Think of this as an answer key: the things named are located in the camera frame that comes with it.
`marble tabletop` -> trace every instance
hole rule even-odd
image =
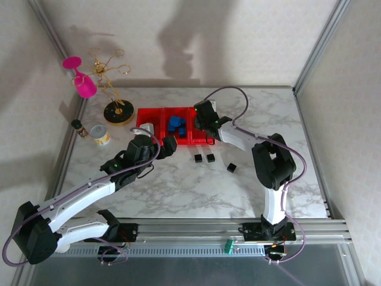
[[[210,88],[120,88],[123,99],[138,108],[193,106],[214,89]],[[307,147],[304,131],[291,88],[245,88],[249,109],[237,121],[248,130],[272,135],[280,133],[286,143],[299,151],[308,164],[307,174],[289,188],[287,211],[294,217],[327,217]],[[236,90],[222,90],[213,98],[221,116],[234,117],[245,100]],[[103,118],[109,103],[104,94],[89,99],[82,123],[87,130],[97,124],[107,127],[111,140],[98,146],[91,138],[76,138],[62,192],[98,178],[105,173],[99,167],[126,149],[133,138],[129,129],[136,116],[125,126],[111,126]],[[207,163],[206,155],[214,153],[216,161]],[[202,154],[202,163],[195,163],[194,154]],[[295,158],[296,174],[302,164]],[[234,173],[227,165],[237,165]],[[148,176],[92,204],[78,216],[89,216],[108,209],[117,217],[260,217],[264,210],[264,189],[254,169],[252,155],[221,142],[213,146],[179,146],[169,158],[154,162]]]

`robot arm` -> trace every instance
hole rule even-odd
[[[101,171],[109,175],[108,179],[91,184],[77,194],[78,188],[61,194],[41,205],[26,202],[19,207],[15,218],[12,233],[23,225],[13,236],[13,240],[27,257],[30,264],[37,264],[55,251],[66,252],[70,244],[87,238],[101,237],[109,241],[117,234],[119,221],[108,211],[101,210],[96,215],[68,222],[78,212],[90,206],[99,199],[113,194],[124,186],[135,181],[146,169],[142,163],[159,153],[157,159],[171,156],[177,148],[175,137],[163,138],[163,146],[158,145],[146,135],[137,135],[129,142],[127,150],[120,151],[113,159],[101,166]],[[56,201],[66,199],[55,206]],[[38,214],[41,210],[50,208],[50,211]]]
[[[258,138],[265,136],[253,137],[236,129],[230,118],[219,118],[215,106],[209,100],[195,104],[195,110],[196,128],[216,140],[230,143],[252,154],[257,178],[266,188],[265,210],[261,216],[262,235],[267,240],[274,240],[287,224],[287,218],[281,209],[280,187],[292,179],[296,170],[290,152]],[[282,136],[277,133],[269,138],[285,145]]]

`small cup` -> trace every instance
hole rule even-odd
[[[103,125],[96,125],[90,130],[90,135],[98,145],[106,145],[110,141],[110,134]]]

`red container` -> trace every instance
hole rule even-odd
[[[168,132],[168,123],[171,116],[178,116],[186,120],[186,136],[181,138],[176,129],[175,133]],[[213,140],[208,138],[204,131],[195,128],[196,111],[194,107],[166,107],[166,108],[139,108],[136,126],[144,123],[152,123],[155,136],[163,144],[162,139],[174,135],[178,145],[206,145],[212,144]]]

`green connector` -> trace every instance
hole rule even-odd
[[[224,252],[226,254],[232,254],[233,253],[233,247],[234,247],[234,240],[227,240],[225,244]]]

